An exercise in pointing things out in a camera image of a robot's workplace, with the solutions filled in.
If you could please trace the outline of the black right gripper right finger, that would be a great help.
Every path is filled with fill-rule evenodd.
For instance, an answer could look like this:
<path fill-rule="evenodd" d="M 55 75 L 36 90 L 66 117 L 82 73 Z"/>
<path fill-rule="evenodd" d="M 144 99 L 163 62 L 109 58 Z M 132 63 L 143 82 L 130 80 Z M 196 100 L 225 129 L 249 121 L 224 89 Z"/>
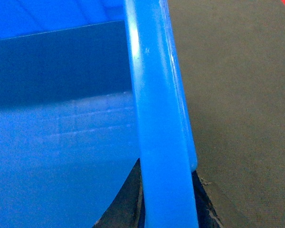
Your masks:
<path fill-rule="evenodd" d="M 199 228 L 222 228 L 223 225 L 196 171 L 192 174 Z"/>

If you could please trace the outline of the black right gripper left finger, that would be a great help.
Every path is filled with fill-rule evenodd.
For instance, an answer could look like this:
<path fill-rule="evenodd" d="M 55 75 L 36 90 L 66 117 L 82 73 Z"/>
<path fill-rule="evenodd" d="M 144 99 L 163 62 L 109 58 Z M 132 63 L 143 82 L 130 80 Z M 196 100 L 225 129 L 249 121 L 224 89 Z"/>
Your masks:
<path fill-rule="evenodd" d="M 93 227 L 145 227 L 145 205 L 140 160 L 135 162 L 113 202 Z"/>

